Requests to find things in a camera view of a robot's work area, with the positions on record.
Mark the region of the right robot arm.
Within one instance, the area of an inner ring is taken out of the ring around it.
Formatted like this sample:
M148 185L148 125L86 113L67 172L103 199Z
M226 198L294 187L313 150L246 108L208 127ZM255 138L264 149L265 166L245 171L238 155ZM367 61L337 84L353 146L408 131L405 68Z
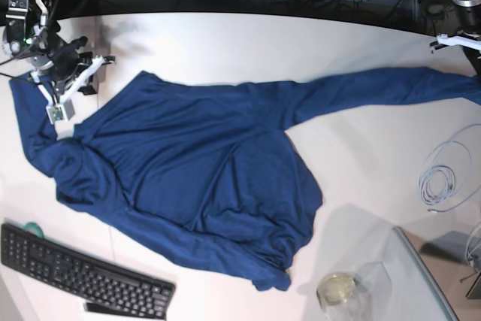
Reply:
M97 92L95 74L103 65L114 63L113 56L83 52L85 36L64 41L55 15L60 0L8 0L2 46L10 61L26 60L33 69L33 82L47 100L51 123L69 121L75 110L76 92Z

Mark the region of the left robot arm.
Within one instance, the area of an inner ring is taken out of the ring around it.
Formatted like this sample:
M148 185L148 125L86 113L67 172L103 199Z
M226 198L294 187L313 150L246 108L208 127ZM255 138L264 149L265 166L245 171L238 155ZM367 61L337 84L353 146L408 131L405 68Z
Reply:
M452 5L459 21L454 35L437 33L430 43L431 52L447 47L460 47L480 76L480 0L447 0Z

